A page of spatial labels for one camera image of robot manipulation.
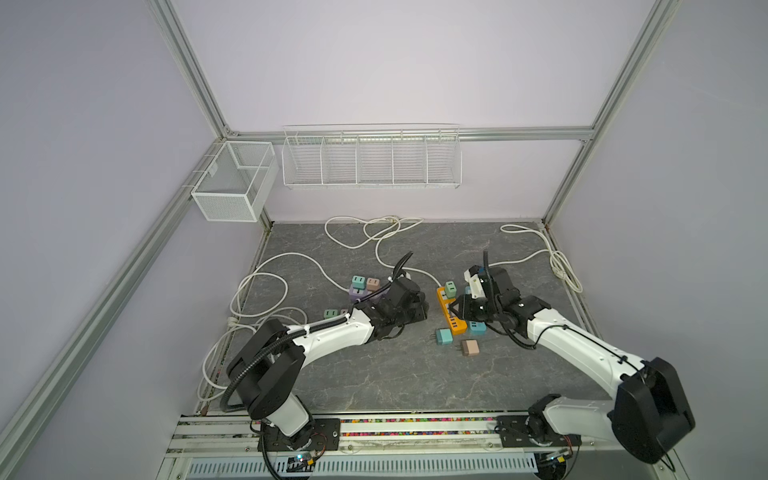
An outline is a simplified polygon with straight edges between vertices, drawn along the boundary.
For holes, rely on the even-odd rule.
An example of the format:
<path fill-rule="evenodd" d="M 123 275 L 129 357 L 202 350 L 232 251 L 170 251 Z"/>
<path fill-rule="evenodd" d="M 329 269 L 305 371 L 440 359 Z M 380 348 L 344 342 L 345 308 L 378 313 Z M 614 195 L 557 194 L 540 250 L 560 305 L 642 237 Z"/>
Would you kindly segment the green plug from teal strip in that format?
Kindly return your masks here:
<path fill-rule="evenodd" d="M 453 342 L 453 334 L 450 329 L 437 329 L 434 336 L 437 345 L 449 345 Z"/>

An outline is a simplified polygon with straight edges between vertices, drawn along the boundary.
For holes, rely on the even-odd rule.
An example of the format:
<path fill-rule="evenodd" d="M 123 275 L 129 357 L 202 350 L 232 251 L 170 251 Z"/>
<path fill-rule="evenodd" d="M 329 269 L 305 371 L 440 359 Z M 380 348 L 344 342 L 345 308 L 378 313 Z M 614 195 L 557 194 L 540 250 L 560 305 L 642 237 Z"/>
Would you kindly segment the orange power strip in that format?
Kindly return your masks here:
<path fill-rule="evenodd" d="M 437 298 L 441 306 L 441 310 L 449 326 L 449 330 L 453 335 L 461 335 L 467 332 L 468 325 L 464 320 L 456 317 L 449 309 L 452 299 L 446 296 L 446 291 L 443 286 L 437 289 Z"/>

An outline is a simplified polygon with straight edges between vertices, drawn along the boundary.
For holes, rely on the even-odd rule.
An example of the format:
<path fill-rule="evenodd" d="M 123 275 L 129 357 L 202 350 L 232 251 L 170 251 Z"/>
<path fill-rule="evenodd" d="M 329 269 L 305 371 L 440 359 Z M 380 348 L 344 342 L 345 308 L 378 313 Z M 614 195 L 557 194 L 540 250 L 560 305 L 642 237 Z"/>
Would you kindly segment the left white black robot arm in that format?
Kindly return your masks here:
<path fill-rule="evenodd" d="M 412 255 L 401 257 L 389 281 L 345 314 L 292 327 L 267 320 L 228 365 L 219 409 L 247 412 L 264 429 L 277 430 L 291 450 L 308 446 L 322 429 L 293 392 L 302 369 L 346 348 L 395 339 L 407 325 L 427 319 L 426 295 L 405 272 Z"/>

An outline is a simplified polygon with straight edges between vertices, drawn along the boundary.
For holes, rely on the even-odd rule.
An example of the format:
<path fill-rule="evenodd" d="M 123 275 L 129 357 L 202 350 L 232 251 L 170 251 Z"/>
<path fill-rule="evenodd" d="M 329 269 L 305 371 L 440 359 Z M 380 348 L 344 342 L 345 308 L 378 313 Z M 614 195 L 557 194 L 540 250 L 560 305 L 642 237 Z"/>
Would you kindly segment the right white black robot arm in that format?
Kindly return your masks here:
<path fill-rule="evenodd" d="M 522 296 L 508 272 L 489 262 L 464 273 L 468 292 L 450 311 L 465 322 L 483 323 L 517 346 L 546 348 L 592 379 L 605 400 L 548 394 L 528 409 L 524 431 L 536 445 L 570 435 L 620 445 L 637 460 L 655 464 L 696 427 L 674 366 L 621 350 L 567 320 L 536 296 Z"/>

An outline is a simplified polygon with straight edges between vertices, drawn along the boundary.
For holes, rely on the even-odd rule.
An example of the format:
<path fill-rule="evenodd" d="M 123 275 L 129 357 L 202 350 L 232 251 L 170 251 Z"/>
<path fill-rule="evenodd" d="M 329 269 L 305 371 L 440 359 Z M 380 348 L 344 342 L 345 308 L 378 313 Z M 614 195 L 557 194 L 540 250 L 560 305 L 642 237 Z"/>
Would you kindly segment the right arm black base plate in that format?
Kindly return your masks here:
<path fill-rule="evenodd" d="M 531 416 L 528 413 L 497 416 L 493 431 L 505 448 L 568 448 L 582 445 L 580 435 L 556 433 L 542 416 Z"/>

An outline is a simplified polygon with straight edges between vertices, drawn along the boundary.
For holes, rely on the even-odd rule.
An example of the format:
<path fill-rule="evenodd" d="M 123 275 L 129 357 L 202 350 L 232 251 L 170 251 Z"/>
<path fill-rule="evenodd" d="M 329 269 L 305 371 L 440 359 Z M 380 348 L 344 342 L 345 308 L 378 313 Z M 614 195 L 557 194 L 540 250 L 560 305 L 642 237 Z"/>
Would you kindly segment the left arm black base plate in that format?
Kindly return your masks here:
<path fill-rule="evenodd" d="M 268 452 L 337 451 L 341 439 L 340 418 L 314 418 L 293 436 L 284 435 L 277 427 L 261 428 L 260 444 Z"/>

